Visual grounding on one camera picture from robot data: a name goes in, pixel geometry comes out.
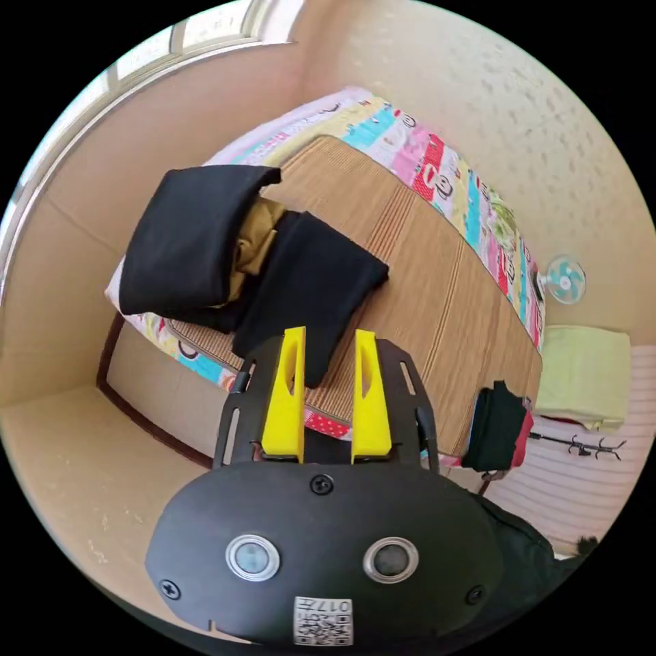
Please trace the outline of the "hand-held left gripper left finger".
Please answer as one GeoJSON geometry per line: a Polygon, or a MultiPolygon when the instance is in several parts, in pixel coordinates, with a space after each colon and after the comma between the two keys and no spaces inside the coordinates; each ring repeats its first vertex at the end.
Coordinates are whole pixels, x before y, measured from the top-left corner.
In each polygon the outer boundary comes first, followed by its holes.
{"type": "Polygon", "coordinates": [[[273,374],[261,447],[268,459],[304,462],[305,327],[286,329],[273,374]]]}

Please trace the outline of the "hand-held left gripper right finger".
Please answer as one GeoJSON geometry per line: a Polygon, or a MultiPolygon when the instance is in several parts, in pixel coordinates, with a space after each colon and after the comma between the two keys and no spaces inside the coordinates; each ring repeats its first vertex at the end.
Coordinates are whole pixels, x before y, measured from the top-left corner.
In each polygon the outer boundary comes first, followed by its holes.
{"type": "Polygon", "coordinates": [[[392,450],[392,433],[377,341],[372,331],[355,331],[354,374],[351,463],[387,459],[392,450]]]}

